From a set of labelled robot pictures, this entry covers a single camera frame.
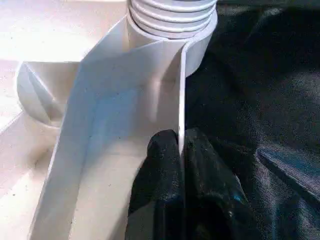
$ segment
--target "dark cloth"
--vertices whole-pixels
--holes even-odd
[[[238,176],[262,239],[320,239],[320,12],[236,9],[187,79],[186,127]]]
[[[132,186],[125,239],[260,239],[238,178],[206,136],[185,134],[184,165],[172,130],[150,140]]]
[[[320,12],[218,11],[186,80],[184,165],[172,131],[151,139],[126,239],[318,240]]]

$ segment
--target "white plastic part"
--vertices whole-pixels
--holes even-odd
[[[27,238],[57,134],[24,112],[0,133],[0,239]]]
[[[60,127],[77,69],[77,62],[24,62],[16,79],[21,107],[36,121]]]
[[[185,80],[199,67],[216,24],[214,11],[194,37],[170,40],[127,15],[80,62],[30,240],[124,239],[132,183],[152,135],[175,130],[182,153]],[[22,82],[23,75],[30,81],[26,72],[55,86],[27,63],[19,73],[22,90],[37,91]]]
[[[146,32],[170,39],[185,39],[195,36],[212,21],[216,2],[131,0],[129,9],[133,20]]]

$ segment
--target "white plastic surface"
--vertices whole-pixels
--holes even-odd
[[[170,40],[141,30],[127,15],[79,66],[22,65],[17,93],[25,112],[14,121],[12,131],[26,135],[18,142],[0,145],[17,148],[27,144],[21,146],[22,152],[0,152],[6,154],[1,159],[15,156],[0,169],[2,181],[8,176],[2,183],[6,187],[0,209],[10,219],[3,236],[25,239],[21,236],[35,211],[28,235],[31,240],[123,240],[131,186],[151,136],[175,130],[182,153],[185,78],[199,67],[216,24],[213,11],[210,22],[194,37]],[[48,114],[52,106],[60,110],[53,116],[61,116],[64,110],[65,114],[46,176],[46,159],[57,134],[46,125],[59,122],[59,117]],[[43,124],[32,121],[26,112]],[[29,151],[39,155],[26,161]],[[28,186],[31,194],[22,186]],[[10,203],[23,201],[12,199],[16,191],[25,203],[16,211],[8,210]],[[21,231],[10,233],[18,225]]]
[[[124,239],[131,186],[150,137],[173,129],[183,148],[185,78],[215,27],[212,21],[194,38],[168,40],[127,16],[84,58],[30,239]]]
[[[60,127],[77,69],[77,62],[24,62],[16,80],[21,107],[34,120]]]

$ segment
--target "white plastic housing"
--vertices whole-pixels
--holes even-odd
[[[127,15],[79,65],[64,63],[64,69],[77,72],[67,104],[62,104],[65,113],[29,239],[124,239],[132,183],[150,138],[173,129],[182,152],[185,80],[199,67],[216,25],[214,11],[194,37],[170,40],[142,31]],[[29,81],[42,79],[30,66],[43,65],[25,63],[18,76],[27,72]],[[43,79],[48,81],[43,86],[54,86],[53,78]],[[42,89],[32,83],[29,88],[23,79],[17,82],[23,93],[19,97],[28,96],[26,89]],[[53,91],[43,88],[47,91],[35,94],[43,97],[39,106],[47,102],[42,93]],[[20,101],[33,117],[32,101]],[[48,126],[53,122],[37,120]]]

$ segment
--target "white flexible hose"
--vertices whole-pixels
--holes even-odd
[[[131,0],[130,14],[144,31],[169,39],[191,38],[216,12],[217,0]]]

